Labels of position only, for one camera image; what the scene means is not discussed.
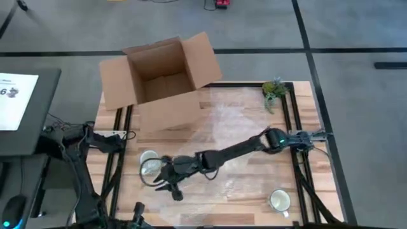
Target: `ceramic cup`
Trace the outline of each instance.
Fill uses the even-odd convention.
[[[140,156],[140,165],[149,158],[158,158],[158,153],[155,152],[154,150],[144,151],[142,153],[142,155]],[[160,168],[161,168],[161,161],[150,160],[143,165],[143,167],[141,169],[141,173],[142,173],[142,175],[152,174],[152,173],[158,171]]]
[[[271,207],[283,214],[285,218],[288,218],[288,208],[290,208],[291,199],[286,191],[273,191],[273,193],[268,198],[268,202]]]

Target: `table leg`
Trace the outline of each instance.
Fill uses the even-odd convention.
[[[28,10],[28,6],[25,3],[25,1],[23,0],[17,0],[17,4],[20,7],[21,10],[27,11]]]

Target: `cup handle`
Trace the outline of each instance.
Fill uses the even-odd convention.
[[[283,216],[285,217],[285,218],[288,218],[288,211],[284,211],[284,212],[282,212],[282,214],[283,214]]]

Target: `plastic sheet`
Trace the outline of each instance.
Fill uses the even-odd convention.
[[[201,104],[202,111],[207,113],[195,124],[194,133],[178,149],[178,155],[193,156],[197,151],[227,148],[259,134],[272,119],[263,108],[260,88],[234,88],[230,91],[208,88],[201,92],[201,96],[209,96],[210,102]],[[204,225],[208,214],[223,213],[225,206],[225,211],[229,211],[228,204],[233,201],[260,199],[262,206],[259,204],[258,207],[267,208],[267,196],[282,186],[282,181],[272,175],[278,172],[278,166],[265,161],[274,159],[263,152],[254,152],[226,162],[213,181],[195,174],[179,184],[184,195],[180,202],[174,201],[169,192],[154,191],[150,187],[143,187],[138,194],[147,209],[158,211],[159,217],[168,225]]]

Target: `floor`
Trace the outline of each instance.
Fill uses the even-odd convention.
[[[0,25],[15,9],[0,29],[0,69],[61,68],[54,115],[95,118],[98,63],[110,51],[206,31],[224,80],[312,81],[335,134],[344,204],[360,225],[405,228],[407,72],[373,63],[407,61],[406,1],[231,0],[226,11],[205,11],[203,0],[26,2],[28,12],[0,2]]]

